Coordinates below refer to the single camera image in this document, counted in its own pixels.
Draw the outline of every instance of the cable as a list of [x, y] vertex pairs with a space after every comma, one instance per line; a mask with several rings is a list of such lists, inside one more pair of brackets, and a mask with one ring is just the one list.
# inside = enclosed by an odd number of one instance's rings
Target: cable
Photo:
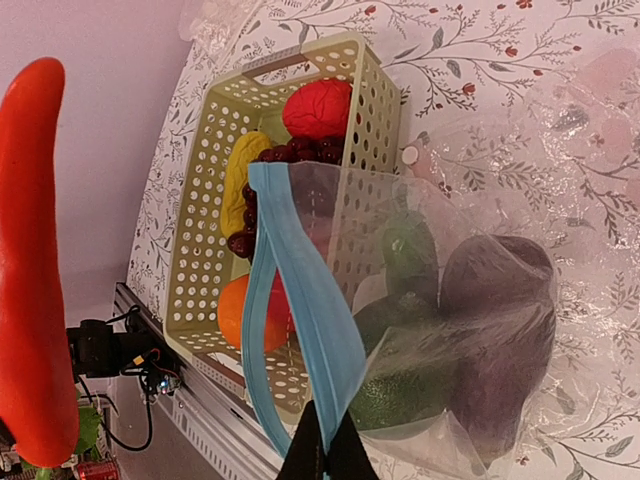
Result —
[[[113, 408], [113, 411], [116, 412], [116, 415], [120, 416], [118, 407], [116, 406], [114, 401], [111, 400], [111, 397], [109, 395], [106, 395], [104, 393], [94, 393], [93, 396], [97, 398], [101, 398], [102, 400], [106, 400], [109, 403], [109, 405], [111, 405], [111, 407]], [[87, 397], [86, 395], [80, 395], [80, 398], [89, 398], [89, 397]]]
[[116, 323], [116, 322], [119, 322], [121, 320], [126, 320], [131, 315], [133, 315], [134, 313], [139, 313], [139, 312], [140, 312], [140, 306], [134, 305], [127, 312], [123, 313], [122, 315], [120, 315], [118, 317], [114, 317], [111, 320], [107, 320], [106, 324], [107, 325], [111, 325], [112, 323]]
[[[87, 395], [87, 398], [89, 399], [89, 401], [93, 404], [93, 395], [91, 395], [91, 392], [89, 391], [89, 387], [87, 387], [87, 384], [84, 382], [84, 380], [82, 380], [80, 376], [78, 376], [78, 379], [80, 380], [80, 385], [82, 385], [82, 389], [84, 390], [84, 393]], [[149, 432], [147, 434], [147, 441], [144, 442], [143, 445], [139, 447], [132, 447], [130, 445], [125, 444], [119, 438], [117, 438], [113, 433], [111, 433], [111, 430], [109, 430], [105, 421], [102, 418], [100, 419], [100, 424], [102, 425], [102, 428], [104, 429], [107, 436], [111, 440], [113, 440], [113, 442], [116, 443], [118, 446], [130, 452], [142, 452], [146, 450], [147, 448], [149, 448], [149, 445], [151, 445], [151, 441], [153, 440], [153, 420], [151, 417], [151, 402], [149, 398], [149, 388], [148, 388], [148, 385], [144, 384], [142, 380], [142, 375], [138, 375], [138, 382], [140, 383], [140, 388], [142, 388], [142, 391], [144, 392], [144, 396], [145, 396], [145, 403], [147, 407], [147, 425], [148, 425], [148, 432]]]

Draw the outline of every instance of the eggplant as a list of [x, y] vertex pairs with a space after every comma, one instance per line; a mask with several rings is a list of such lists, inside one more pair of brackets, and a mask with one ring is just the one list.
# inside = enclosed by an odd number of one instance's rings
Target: eggplant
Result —
[[521, 237], [469, 238], [445, 267], [440, 314], [465, 345], [448, 407], [487, 468], [514, 447], [524, 402], [546, 374], [554, 288], [551, 260]]

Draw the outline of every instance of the red pepper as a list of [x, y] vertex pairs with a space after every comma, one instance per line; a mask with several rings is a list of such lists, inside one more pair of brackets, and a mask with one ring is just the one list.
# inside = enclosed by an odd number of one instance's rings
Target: red pepper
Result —
[[66, 462], [78, 404], [56, 242], [53, 150], [64, 69], [26, 67], [0, 107], [0, 418], [29, 463]]

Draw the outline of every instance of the plastic basket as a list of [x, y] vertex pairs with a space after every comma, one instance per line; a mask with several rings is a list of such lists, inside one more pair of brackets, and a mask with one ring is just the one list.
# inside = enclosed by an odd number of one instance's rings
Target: plastic basket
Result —
[[[297, 64], [314, 65], [316, 73], [275, 85], [260, 83], [264, 74]], [[289, 95], [321, 78], [350, 80], [353, 96], [342, 168], [392, 172], [397, 153], [400, 123], [400, 91], [379, 66], [380, 61], [364, 39], [354, 33], [320, 39], [270, 55], [216, 79], [204, 101], [193, 150], [184, 180], [176, 224], [169, 276], [164, 335], [167, 343], [187, 361], [210, 377], [242, 395], [237, 382], [240, 352], [227, 345], [218, 329], [217, 301], [224, 286], [249, 271], [249, 263], [234, 256], [218, 229], [227, 159], [237, 138], [258, 129], [276, 143], [290, 136], [282, 124], [282, 110]], [[351, 185], [349, 176], [340, 186], [339, 205], [343, 221], [349, 210], [367, 208], [368, 199], [390, 192], [372, 186]], [[357, 241], [331, 245], [330, 265], [351, 299], [371, 265], [359, 263]], [[211, 367], [213, 359], [226, 366]], [[267, 369], [274, 399], [282, 419], [295, 423], [311, 395], [308, 376], [295, 336], [284, 347], [267, 354]]]

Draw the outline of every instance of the blue strap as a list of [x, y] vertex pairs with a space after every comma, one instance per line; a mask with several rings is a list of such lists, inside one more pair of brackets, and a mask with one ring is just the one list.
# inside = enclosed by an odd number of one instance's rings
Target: blue strap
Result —
[[276, 268], [313, 389], [325, 452], [364, 379], [366, 357], [351, 311], [325, 261], [304, 232], [287, 164], [249, 168], [258, 194], [258, 239], [245, 300], [242, 358], [256, 415], [281, 456], [291, 440], [269, 390], [264, 360], [267, 307]]

